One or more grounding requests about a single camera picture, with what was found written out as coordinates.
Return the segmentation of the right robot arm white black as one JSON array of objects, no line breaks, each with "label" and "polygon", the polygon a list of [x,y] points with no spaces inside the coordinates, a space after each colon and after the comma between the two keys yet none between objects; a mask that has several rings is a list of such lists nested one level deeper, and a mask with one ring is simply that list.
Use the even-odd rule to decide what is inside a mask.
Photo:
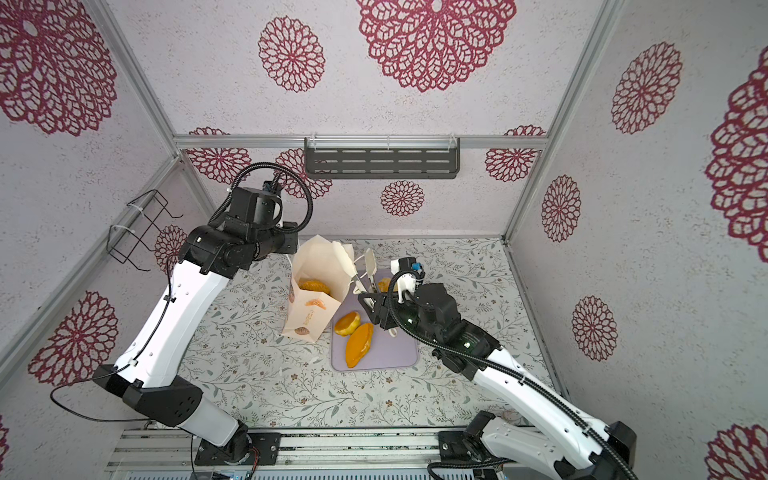
[{"label": "right robot arm white black", "polygon": [[500,397],[525,419],[518,427],[487,411],[478,413],[458,440],[455,454],[427,467],[481,469],[513,462],[549,479],[634,479],[636,433],[607,424],[572,405],[531,374],[502,344],[462,317],[441,283],[428,283],[421,263],[402,257],[391,263],[388,288],[355,283],[358,301],[373,324],[428,346],[450,371]]}]

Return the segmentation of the large sesame bread loaf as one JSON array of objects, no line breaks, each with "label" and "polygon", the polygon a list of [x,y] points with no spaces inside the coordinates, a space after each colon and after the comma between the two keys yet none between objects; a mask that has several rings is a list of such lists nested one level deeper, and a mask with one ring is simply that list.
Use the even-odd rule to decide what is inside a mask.
[{"label": "large sesame bread loaf", "polygon": [[319,280],[304,279],[298,282],[298,287],[304,291],[321,292],[331,295],[331,288]]}]

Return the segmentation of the printed paper bag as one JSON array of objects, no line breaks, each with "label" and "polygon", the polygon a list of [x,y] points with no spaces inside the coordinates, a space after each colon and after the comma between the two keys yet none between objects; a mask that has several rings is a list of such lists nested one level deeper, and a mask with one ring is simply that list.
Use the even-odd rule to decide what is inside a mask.
[{"label": "printed paper bag", "polygon": [[292,257],[288,317],[282,335],[315,343],[345,300],[356,275],[351,244],[316,235]]}]

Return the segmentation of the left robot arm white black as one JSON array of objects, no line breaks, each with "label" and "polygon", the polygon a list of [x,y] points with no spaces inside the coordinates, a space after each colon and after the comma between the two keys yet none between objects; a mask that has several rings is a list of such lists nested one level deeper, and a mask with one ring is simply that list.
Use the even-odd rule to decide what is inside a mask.
[{"label": "left robot arm white black", "polygon": [[181,360],[204,314],[239,271],[272,253],[296,251],[295,223],[283,222],[282,187],[237,187],[221,227],[195,228],[169,267],[170,284],[131,346],[94,373],[97,385],[134,411],[179,427],[235,461],[248,449],[246,426],[182,378]]}]

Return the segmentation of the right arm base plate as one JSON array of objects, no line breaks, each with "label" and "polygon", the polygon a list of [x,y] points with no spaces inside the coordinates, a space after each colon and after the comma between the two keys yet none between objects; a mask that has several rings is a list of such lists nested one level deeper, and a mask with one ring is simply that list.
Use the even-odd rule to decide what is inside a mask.
[{"label": "right arm base plate", "polygon": [[440,458],[443,462],[462,464],[482,463],[495,456],[482,443],[483,430],[496,416],[480,411],[463,430],[442,430],[438,433]]}]

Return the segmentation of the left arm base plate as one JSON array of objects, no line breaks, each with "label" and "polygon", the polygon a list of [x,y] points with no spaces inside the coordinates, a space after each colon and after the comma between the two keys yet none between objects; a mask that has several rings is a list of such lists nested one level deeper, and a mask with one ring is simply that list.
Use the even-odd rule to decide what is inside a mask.
[{"label": "left arm base plate", "polygon": [[194,457],[194,465],[272,466],[277,462],[281,440],[279,432],[271,431],[239,433],[222,447],[202,440]]}]

